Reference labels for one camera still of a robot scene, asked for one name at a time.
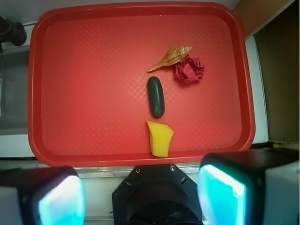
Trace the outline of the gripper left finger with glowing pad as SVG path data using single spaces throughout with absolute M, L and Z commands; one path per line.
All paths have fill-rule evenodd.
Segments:
M 0 171 L 2 225 L 83 225 L 83 180 L 68 166 Z

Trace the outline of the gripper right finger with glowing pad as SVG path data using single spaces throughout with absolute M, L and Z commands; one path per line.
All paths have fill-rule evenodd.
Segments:
M 210 153 L 198 173 L 198 199 L 210 225 L 297 225 L 300 152 Z

